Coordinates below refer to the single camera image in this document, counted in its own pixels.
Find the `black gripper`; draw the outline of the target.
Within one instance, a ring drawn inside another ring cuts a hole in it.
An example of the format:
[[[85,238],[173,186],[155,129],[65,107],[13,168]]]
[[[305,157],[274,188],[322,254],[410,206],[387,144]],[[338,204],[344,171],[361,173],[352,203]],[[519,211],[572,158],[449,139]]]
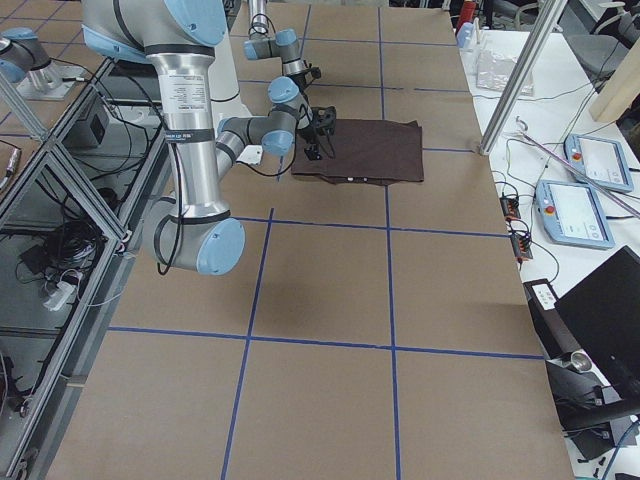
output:
[[[319,161],[322,154],[318,146],[315,115],[309,106],[301,106],[299,114],[297,133],[306,142],[304,153],[309,161]]]
[[[306,89],[311,84],[310,70],[306,69],[301,72],[289,75],[288,78],[291,79],[294,82],[294,84],[298,87],[300,94],[305,95]]]

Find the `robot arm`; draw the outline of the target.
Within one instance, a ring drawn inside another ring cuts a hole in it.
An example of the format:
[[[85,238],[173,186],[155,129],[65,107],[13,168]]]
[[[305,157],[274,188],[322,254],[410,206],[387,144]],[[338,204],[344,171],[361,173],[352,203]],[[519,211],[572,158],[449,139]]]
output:
[[[248,39],[244,42],[245,57],[250,61],[279,58],[282,75],[291,79],[305,92],[313,68],[302,58],[298,35],[288,28],[270,34],[273,23],[266,11],[266,1],[249,1]]]
[[[302,58],[292,29],[271,31],[262,1],[249,8],[250,60],[277,58],[281,75],[268,88],[271,109],[253,116],[239,97],[225,7],[220,1],[86,1],[83,35],[115,61],[149,64],[161,97],[157,108],[169,148],[175,192],[157,200],[143,226],[143,244],[160,273],[171,268],[222,275],[239,261],[242,224],[232,217],[220,183],[243,152],[257,146],[276,157],[298,139],[318,150],[322,121],[333,110],[310,106],[305,90],[318,69]]]

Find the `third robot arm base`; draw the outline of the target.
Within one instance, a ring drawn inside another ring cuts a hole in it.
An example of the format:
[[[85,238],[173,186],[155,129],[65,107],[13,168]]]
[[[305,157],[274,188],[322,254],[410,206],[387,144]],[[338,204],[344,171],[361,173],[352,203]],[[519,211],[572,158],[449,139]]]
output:
[[[1,32],[1,73],[29,100],[63,100],[85,81],[83,67],[56,63],[27,27]]]

